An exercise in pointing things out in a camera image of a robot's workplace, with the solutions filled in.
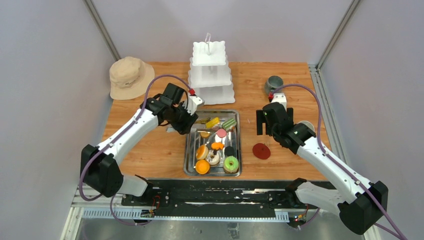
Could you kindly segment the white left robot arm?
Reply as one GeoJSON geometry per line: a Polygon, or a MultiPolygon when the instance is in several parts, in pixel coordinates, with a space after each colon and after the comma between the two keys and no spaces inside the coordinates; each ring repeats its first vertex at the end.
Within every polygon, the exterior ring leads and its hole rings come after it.
{"type": "Polygon", "coordinates": [[[153,193],[148,182],[140,176],[123,175],[120,164],[145,135],[163,122],[180,135],[190,133],[199,117],[196,111],[204,103],[193,89],[186,91],[173,83],[162,94],[146,97],[131,119],[112,136],[82,149],[79,185],[87,184],[108,198],[115,194],[132,195],[140,206],[149,206],[153,193]]]}

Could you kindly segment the metal tongs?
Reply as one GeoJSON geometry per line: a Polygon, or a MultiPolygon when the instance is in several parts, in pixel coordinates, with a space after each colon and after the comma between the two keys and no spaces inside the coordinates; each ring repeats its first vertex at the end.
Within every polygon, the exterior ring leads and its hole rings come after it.
{"type": "Polygon", "coordinates": [[[188,117],[183,118],[178,121],[167,122],[163,125],[166,128],[166,131],[169,133],[176,132],[180,136],[189,135],[190,133],[200,132],[200,133],[211,133],[210,129],[207,129],[204,126],[197,126],[197,121],[199,118],[188,117]]]}

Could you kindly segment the green striped cake slice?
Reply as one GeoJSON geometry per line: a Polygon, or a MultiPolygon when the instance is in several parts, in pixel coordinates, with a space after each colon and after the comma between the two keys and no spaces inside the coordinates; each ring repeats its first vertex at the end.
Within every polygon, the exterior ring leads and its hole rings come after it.
{"type": "Polygon", "coordinates": [[[233,127],[237,125],[237,120],[235,118],[230,118],[222,123],[221,127],[225,131],[230,131],[233,127]]]}

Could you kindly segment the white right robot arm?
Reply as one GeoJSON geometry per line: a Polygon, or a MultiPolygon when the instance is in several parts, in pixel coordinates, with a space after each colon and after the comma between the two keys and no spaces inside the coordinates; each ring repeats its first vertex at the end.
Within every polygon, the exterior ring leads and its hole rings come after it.
{"type": "Polygon", "coordinates": [[[388,205],[388,187],[355,172],[331,152],[308,121],[294,123],[294,110],[271,102],[256,111],[258,135],[272,137],[283,148],[312,164],[334,186],[327,189],[303,179],[285,188],[286,203],[294,209],[313,205],[339,216],[353,233],[363,235],[382,216],[388,205]]]}

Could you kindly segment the yellow cake slice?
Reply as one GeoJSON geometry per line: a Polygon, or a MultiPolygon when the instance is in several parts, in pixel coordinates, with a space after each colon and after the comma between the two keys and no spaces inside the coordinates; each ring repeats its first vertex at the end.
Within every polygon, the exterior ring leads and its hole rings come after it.
{"type": "Polygon", "coordinates": [[[220,118],[219,117],[215,117],[212,118],[211,120],[209,120],[208,122],[205,123],[205,127],[207,129],[211,129],[214,126],[218,125],[220,123],[220,118]]]}

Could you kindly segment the orange glazed donut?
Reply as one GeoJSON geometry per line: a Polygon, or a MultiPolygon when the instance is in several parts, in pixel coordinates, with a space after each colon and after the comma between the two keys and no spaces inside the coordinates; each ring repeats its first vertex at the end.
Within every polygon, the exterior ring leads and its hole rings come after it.
{"type": "Polygon", "coordinates": [[[206,145],[201,145],[197,150],[196,150],[196,159],[197,160],[204,160],[207,158],[208,154],[209,154],[209,148],[206,145]]]}

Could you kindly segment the tan round biscuit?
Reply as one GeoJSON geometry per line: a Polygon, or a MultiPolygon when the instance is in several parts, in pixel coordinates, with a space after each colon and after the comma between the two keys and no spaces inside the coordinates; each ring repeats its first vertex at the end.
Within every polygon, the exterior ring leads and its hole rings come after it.
{"type": "Polygon", "coordinates": [[[207,139],[210,137],[211,133],[208,131],[199,131],[199,135],[201,138],[207,139]]]}

